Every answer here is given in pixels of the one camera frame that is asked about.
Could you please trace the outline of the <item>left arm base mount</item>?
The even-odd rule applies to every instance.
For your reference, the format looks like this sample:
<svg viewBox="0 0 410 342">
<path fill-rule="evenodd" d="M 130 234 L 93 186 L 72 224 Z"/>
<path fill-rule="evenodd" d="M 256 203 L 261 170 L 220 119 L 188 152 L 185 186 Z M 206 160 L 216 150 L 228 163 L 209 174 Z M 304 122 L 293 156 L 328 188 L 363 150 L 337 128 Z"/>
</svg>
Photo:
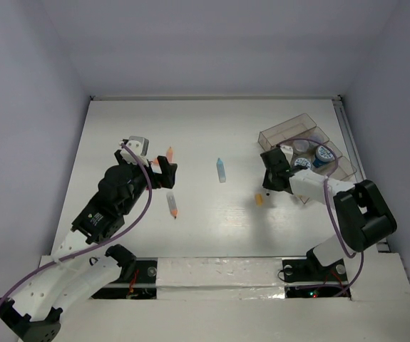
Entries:
<svg viewBox="0 0 410 342">
<path fill-rule="evenodd" d="M 138 259 L 133 275 L 105 285 L 91 296 L 92 299 L 151 300 L 157 298 L 157 259 Z"/>
</svg>

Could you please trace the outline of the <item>yellow highlighter cap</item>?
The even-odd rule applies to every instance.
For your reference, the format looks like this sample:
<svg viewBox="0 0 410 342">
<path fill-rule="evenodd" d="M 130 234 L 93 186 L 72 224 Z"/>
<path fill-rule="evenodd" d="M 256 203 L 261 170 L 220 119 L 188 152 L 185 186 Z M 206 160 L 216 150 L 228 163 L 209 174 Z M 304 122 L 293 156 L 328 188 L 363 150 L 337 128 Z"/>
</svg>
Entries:
<svg viewBox="0 0 410 342">
<path fill-rule="evenodd" d="M 261 206 L 261 205 L 264 204 L 263 196 L 260 193 L 257 193 L 255 195 L 255 203 L 256 203 L 257 206 Z"/>
</svg>

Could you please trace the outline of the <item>blue paint jar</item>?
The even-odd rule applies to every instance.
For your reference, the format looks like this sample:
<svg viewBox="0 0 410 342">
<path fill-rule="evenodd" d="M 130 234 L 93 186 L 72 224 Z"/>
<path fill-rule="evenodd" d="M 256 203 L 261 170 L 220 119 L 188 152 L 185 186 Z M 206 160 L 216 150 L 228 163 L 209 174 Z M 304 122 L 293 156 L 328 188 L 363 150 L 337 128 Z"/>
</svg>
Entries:
<svg viewBox="0 0 410 342">
<path fill-rule="evenodd" d="M 318 146 L 314 152 L 314 159 L 312 165 L 315 168 L 320 168 L 327 165 L 335 160 L 335 157 L 331 150 L 327 149 L 325 146 Z"/>
<path fill-rule="evenodd" d="M 295 167 L 305 167 L 309 170 L 312 169 L 312 163 L 310 162 L 309 159 L 305 158 L 305 157 L 298 157 L 295 159 L 293 165 Z"/>
</svg>

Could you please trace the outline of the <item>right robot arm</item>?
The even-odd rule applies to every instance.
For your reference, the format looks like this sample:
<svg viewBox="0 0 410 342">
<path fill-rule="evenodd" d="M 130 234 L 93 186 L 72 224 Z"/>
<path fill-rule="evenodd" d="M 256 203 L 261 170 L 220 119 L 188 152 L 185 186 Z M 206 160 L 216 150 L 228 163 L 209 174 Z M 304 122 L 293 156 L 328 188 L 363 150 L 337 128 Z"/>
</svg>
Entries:
<svg viewBox="0 0 410 342">
<path fill-rule="evenodd" d="M 305 166 L 292 166 L 279 147 L 260 157 L 266 190 L 307 197 L 327 208 L 334 236 L 307 252 L 304 270 L 310 278 L 323 278 L 345 254 L 362 254 L 397 230 L 396 220 L 374 182 L 345 182 Z"/>
</svg>

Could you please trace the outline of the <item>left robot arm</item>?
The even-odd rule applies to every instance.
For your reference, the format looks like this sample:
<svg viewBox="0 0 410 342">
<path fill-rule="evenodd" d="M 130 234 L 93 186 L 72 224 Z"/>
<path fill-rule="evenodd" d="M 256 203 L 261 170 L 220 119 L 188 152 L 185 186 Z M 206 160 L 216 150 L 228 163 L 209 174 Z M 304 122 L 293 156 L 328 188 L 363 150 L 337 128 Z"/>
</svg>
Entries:
<svg viewBox="0 0 410 342">
<path fill-rule="evenodd" d="M 174 187 L 178 166 L 159 156 L 160 172 L 154 172 L 127 147 L 115 156 L 117 165 L 107 169 L 52 260 L 0 298 L 0 319 L 22 341 L 52 341 L 72 305 L 114 281 L 137 279 L 135 255 L 115 240 L 123 236 L 124 217 L 144 192 Z"/>
</svg>

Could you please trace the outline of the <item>clear paperclip jar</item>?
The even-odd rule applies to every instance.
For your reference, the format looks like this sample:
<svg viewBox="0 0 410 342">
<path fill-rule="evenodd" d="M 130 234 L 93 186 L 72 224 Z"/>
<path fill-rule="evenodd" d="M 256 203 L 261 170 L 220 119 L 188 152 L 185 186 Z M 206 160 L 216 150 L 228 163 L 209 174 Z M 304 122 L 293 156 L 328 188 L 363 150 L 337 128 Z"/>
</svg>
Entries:
<svg viewBox="0 0 410 342">
<path fill-rule="evenodd" d="M 324 136 L 321 133 L 314 132 L 309 137 L 309 144 L 311 146 L 318 146 L 318 144 L 322 144 L 324 142 Z"/>
<path fill-rule="evenodd" d="M 307 140 L 303 140 L 303 139 L 295 140 L 292 143 L 292 147 L 293 147 L 293 150 L 296 154 L 302 155 L 302 154 L 307 153 L 307 151 L 309 149 L 309 142 Z"/>
</svg>

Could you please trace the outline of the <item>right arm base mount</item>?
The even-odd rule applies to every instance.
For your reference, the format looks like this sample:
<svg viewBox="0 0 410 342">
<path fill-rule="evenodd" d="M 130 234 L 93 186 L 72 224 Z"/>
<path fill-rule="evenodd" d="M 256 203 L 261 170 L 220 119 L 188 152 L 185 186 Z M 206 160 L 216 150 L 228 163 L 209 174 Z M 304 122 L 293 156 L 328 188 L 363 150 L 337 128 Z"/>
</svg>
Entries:
<svg viewBox="0 0 410 342">
<path fill-rule="evenodd" d="M 288 299 L 352 297 L 344 259 L 323 265 L 313 249 L 299 259 L 283 259 L 277 278 L 286 285 Z"/>
</svg>

